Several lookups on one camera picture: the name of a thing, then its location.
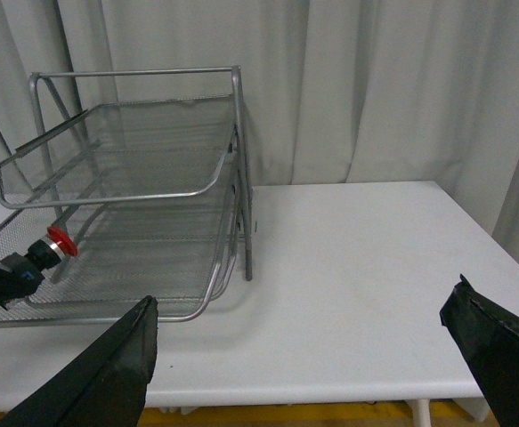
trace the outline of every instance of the metal rod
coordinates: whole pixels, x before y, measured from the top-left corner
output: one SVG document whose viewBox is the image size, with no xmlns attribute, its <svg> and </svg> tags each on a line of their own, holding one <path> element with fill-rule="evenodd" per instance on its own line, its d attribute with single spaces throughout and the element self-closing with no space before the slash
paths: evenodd
<svg viewBox="0 0 519 427">
<path fill-rule="evenodd" d="M 243 232 L 245 235 L 245 256 L 246 256 L 246 280 L 253 278 L 253 269 L 251 263 L 251 206 L 252 206 L 252 189 L 249 184 L 249 161 L 247 159 L 246 135 L 243 122 L 243 86 L 241 83 L 241 68 L 233 67 L 231 69 L 231 85 L 233 88 L 233 103 L 235 108 L 235 122 L 238 134 L 238 151 L 241 153 L 239 157 L 239 179 L 241 182 L 241 192 L 243 193 L 244 204 L 242 208 L 243 216 Z"/>
<path fill-rule="evenodd" d="M 223 73 L 231 72 L 232 67 L 212 68 L 171 68 L 171 69 L 145 69 L 137 71 L 82 71 L 65 73 L 34 73 L 42 78 L 57 77 L 111 77 L 111 76 L 154 76 L 159 74 L 185 74 L 185 73 Z"/>
</svg>

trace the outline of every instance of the mesh shelf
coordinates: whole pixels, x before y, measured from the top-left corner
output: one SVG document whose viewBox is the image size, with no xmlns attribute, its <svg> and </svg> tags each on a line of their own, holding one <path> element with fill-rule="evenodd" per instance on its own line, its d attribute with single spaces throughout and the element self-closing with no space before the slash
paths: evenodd
<svg viewBox="0 0 519 427">
<path fill-rule="evenodd" d="M 2 162 L 0 199 L 27 208 L 193 196 L 217 180 L 233 129 L 230 95 L 102 104 Z"/>
<path fill-rule="evenodd" d="M 0 227 L 0 259 L 23 252 L 51 224 L 74 237 L 79 256 L 44 271 L 24 302 L 0 307 L 0 324 L 110 320 L 147 294 L 158 299 L 160 320 L 198 314 L 224 290 L 235 261 L 236 157 L 211 190 L 184 200 L 80 205 L 59 218 L 52 207 L 17 211 Z"/>
<path fill-rule="evenodd" d="M 232 93 L 116 102 L 69 113 L 53 79 L 229 73 Z M 37 82 L 66 121 L 44 132 Z M 0 163 L 0 261 L 26 253 L 50 225 L 79 255 L 66 257 L 0 327 L 112 322 L 150 294 L 160 321 L 197 317 L 222 295 L 240 229 L 252 277 L 251 204 L 240 68 L 34 73 L 41 136 Z"/>
</svg>

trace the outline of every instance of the table leg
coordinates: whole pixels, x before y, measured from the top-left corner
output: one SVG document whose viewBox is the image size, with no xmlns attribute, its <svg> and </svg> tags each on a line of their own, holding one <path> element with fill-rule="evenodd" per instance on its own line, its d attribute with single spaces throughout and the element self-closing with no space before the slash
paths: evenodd
<svg viewBox="0 0 519 427">
<path fill-rule="evenodd" d="M 485 398 L 453 399 L 453 401 L 465 409 L 479 423 L 482 423 L 487 418 L 491 410 Z"/>
<path fill-rule="evenodd" d="M 431 427 L 429 399 L 406 400 L 406 402 L 413 412 L 413 425 L 415 427 Z"/>
<path fill-rule="evenodd" d="M 173 414 L 174 412 L 177 412 L 178 409 L 180 409 L 180 414 L 187 415 L 194 412 L 199 407 L 159 407 L 158 409 L 162 414 Z"/>
</svg>

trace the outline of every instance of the curtain fold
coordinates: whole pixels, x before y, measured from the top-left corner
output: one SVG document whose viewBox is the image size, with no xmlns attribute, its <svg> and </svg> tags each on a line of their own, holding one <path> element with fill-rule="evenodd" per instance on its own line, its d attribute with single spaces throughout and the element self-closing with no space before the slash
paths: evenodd
<svg viewBox="0 0 519 427">
<path fill-rule="evenodd" d="M 35 136 L 34 70 L 233 64 L 255 185 L 432 180 L 519 247 L 519 2 L 2 0 L 0 133 L 10 149 Z M 84 107 L 230 90 L 219 76 L 77 87 Z"/>
</svg>

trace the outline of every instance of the silver metal frame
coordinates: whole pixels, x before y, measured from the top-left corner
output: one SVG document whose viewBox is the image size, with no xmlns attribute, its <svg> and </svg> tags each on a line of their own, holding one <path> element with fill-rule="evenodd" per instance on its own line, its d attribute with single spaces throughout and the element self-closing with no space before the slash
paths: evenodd
<svg viewBox="0 0 519 427">
<path fill-rule="evenodd" d="M 77 116 L 71 117 L 69 115 L 69 111 L 66 108 L 63 99 L 61 98 L 57 88 L 53 80 L 55 78 L 78 78 L 78 77 L 117 77 L 117 76 L 155 76 L 155 75 L 176 75 L 176 74 L 195 74 L 195 73 L 230 73 L 231 75 L 231 89 L 232 94 L 225 96 L 233 96 L 233 105 L 234 105 L 234 138 L 228 141 L 232 144 L 235 151 L 237 151 L 238 159 L 237 167 L 234 173 L 237 176 L 233 176 L 233 182 L 236 187 L 236 194 L 234 195 L 234 206 L 231 206 L 227 211 L 234 212 L 234 216 L 231 221 L 228 222 L 230 225 L 227 226 L 227 222 L 222 220 L 224 225 L 222 226 L 221 234 L 222 236 L 218 236 L 218 240 L 216 242 L 217 245 L 223 245 L 222 251 L 217 251 L 219 256 L 215 259 L 215 264 L 212 270 L 212 274 L 209 278 L 209 282 L 206 288 L 206 292 L 204 297 L 201 299 L 201 304 L 198 308 L 192 312 L 190 315 L 186 316 L 178 316 L 178 317 L 161 317 L 158 318 L 161 322 L 182 322 L 191 320 L 197 317 L 204 309 L 207 307 L 207 304 L 210 301 L 220 297 L 223 294 L 223 291 L 226 288 L 227 282 L 230 279 L 231 273 L 233 271 L 233 267 L 235 264 L 235 258 L 237 255 L 237 245 L 238 245 L 238 237 L 237 237 L 237 227 L 235 226 L 235 222 L 239 222 L 243 224 L 244 231 L 244 239 L 245 239 L 245 254 L 246 254 L 246 279 L 251 280 L 252 278 L 252 262 L 251 262 L 251 224 L 252 224 L 252 188 L 249 182 L 249 161 L 247 154 L 247 136 L 245 130 L 245 121 L 244 121 L 244 103 L 243 103 L 243 88 L 241 83 L 241 69 L 239 66 L 233 67 L 219 67 L 219 68 L 172 68 L 172 69 L 151 69 L 151 70 L 139 70 L 139 71 L 94 71 L 94 72 L 63 72 L 63 73 L 33 73 L 29 79 L 29 90 L 31 94 L 31 103 L 32 109 L 34 112 L 34 119 L 36 122 L 36 128 L 38 131 L 38 137 L 28 144 L 22 146 L 18 149 L 17 153 L 5 160 L 3 163 L 7 164 L 12 162 L 15 158 L 23 156 L 25 153 L 32 149 L 40 149 L 42 154 L 42 159 L 44 161 L 45 168 L 53 169 L 51 157 L 49 153 L 49 149 L 47 144 L 45 144 L 48 139 L 52 137 L 52 134 L 58 134 L 63 131 L 66 131 L 68 128 L 71 128 L 75 122 L 84 116 L 90 114 L 93 110 L 84 110 L 81 111 Z M 51 94 L 57 108 L 59 109 L 61 115 L 64 118 L 64 123 L 53 128 L 47 134 L 45 134 L 45 124 L 44 117 L 42 113 L 42 107 L 38 94 L 38 83 L 40 80 L 43 80 L 45 86 L 47 87 L 49 93 Z M 80 141 L 81 135 L 78 134 L 78 130 L 71 128 L 71 132 L 76 133 L 75 137 L 78 141 Z M 190 197 L 196 196 L 205 192 L 207 189 L 212 187 L 217 180 L 217 175 L 219 171 L 222 169 L 223 161 L 225 159 L 225 153 L 219 159 L 215 171 L 212 175 L 212 179 L 207 184 L 204 189 L 199 191 L 194 191 L 191 193 L 170 193 L 170 194 L 157 194 L 157 195 L 145 195 L 145 196 L 131 196 L 131 197 L 106 197 L 99 199 L 79 199 L 79 200 L 70 200 L 63 201 L 59 200 L 59 198 L 54 199 L 50 202 L 33 202 L 26 203 L 23 205 L 11 205 L 4 199 L 3 194 L 3 186 L 0 182 L 0 202 L 6 207 L 15 208 L 17 211 L 11 215 L 9 220 L 15 217 L 17 214 L 22 212 L 24 208 L 32 208 L 32 207 L 40 207 L 40 206 L 48 206 L 53 207 L 55 212 L 57 213 L 57 217 L 59 218 L 62 215 L 61 207 L 67 205 L 82 205 L 82 204 L 99 204 L 99 203 L 109 203 L 109 202 L 117 202 L 117 201 L 128 201 L 128 200 L 147 200 L 147 199 L 155 199 L 155 198 L 168 198 L 168 197 Z M 223 261 L 222 257 L 227 256 L 227 261 Z M 227 265 L 224 267 L 225 270 L 222 269 L 223 262 L 227 262 Z M 42 318 L 42 319 L 22 319 L 22 320 L 6 320 L 0 321 L 0 327 L 4 326 L 39 326 L 39 325 L 68 325 L 68 324 L 92 324 L 92 323 L 110 323 L 116 321 L 117 318 L 111 317 L 87 317 L 87 318 Z"/>
</svg>

